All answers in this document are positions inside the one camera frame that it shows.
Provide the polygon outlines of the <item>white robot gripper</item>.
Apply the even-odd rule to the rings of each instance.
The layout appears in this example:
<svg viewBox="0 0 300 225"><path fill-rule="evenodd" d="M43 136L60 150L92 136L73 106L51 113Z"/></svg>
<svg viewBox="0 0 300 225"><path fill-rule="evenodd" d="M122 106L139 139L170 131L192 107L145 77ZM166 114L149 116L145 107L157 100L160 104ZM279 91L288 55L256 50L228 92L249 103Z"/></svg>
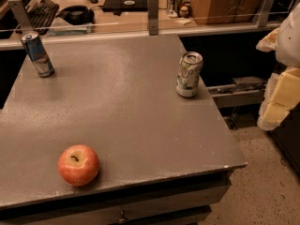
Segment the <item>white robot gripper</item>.
<svg viewBox="0 0 300 225"><path fill-rule="evenodd" d="M270 131L279 127L300 103L300 3L279 29L257 43L256 49L265 53L276 50L276 59L288 67L281 74L273 73L264 91L257 125Z"/></svg>

